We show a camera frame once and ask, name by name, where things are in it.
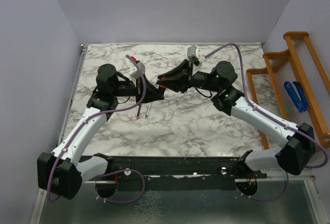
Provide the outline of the white pen green tip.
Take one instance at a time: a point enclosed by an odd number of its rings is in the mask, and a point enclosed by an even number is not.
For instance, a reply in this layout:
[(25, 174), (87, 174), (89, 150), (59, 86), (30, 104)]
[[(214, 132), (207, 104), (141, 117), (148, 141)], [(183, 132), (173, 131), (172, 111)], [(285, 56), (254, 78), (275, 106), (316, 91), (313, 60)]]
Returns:
[(146, 113), (145, 113), (145, 117), (147, 118), (149, 115), (150, 115), (150, 111), (151, 111), (151, 108), (152, 108), (152, 102), (150, 102), (150, 104), (149, 104), (149, 106), (148, 106), (148, 108), (147, 108), (147, 111), (146, 111)]

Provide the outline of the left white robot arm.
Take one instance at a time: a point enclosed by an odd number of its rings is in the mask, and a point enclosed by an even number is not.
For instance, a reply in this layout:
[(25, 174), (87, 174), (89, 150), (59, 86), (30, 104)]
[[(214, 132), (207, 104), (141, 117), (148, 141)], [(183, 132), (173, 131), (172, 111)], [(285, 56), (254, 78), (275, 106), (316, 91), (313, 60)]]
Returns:
[(71, 200), (82, 183), (96, 176), (103, 180), (113, 176), (112, 157), (98, 153), (85, 162), (80, 158), (98, 130), (113, 113), (119, 112), (118, 97), (134, 97), (136, 106), (164, 99), (147, 80), (144, 64), (140, 61), (133, 64), (129, 77), (118, 72), (112, 64), (98, 68), (96, 87), (77, 125), (51, 153), (43, 152), (37, 159), (40, 189)]

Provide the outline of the red ink pen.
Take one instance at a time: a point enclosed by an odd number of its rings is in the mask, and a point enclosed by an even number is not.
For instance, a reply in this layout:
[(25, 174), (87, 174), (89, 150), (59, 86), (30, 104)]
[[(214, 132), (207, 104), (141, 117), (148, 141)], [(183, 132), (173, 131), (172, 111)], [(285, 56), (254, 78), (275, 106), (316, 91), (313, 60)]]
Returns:
[(138, 111), (137, 111), (136, 119), (139, 119), (139, 117), (140, 117), (141, 107), (142, 107), (142, 104), (140, 104), (139, 107), (138, 107)]

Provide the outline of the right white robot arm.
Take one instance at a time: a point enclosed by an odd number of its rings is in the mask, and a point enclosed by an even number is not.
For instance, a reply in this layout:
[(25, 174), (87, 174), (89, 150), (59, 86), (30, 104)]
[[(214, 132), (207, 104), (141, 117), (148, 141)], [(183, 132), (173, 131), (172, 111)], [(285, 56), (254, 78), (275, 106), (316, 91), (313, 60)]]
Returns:
[(157, 84), (174, 92), (184, 93), (189, 88), (215, 92), (211, 101), (217, 110), (245, 121), (278, 144), (275, 149), (245, 152), (237, 165), (238, 174), (249, 178), (261, 169), (281, 168), (299, 175), (316, 151), (315, 144), (310, 141), (314, 137), (313, 128), (307, 123), (297, 126), (252, 103), (232, 86), (238, 75), (230, 62), (217, 63), (210, 73), (196, 68), (185, 59), (175, 69), (158, 76)]

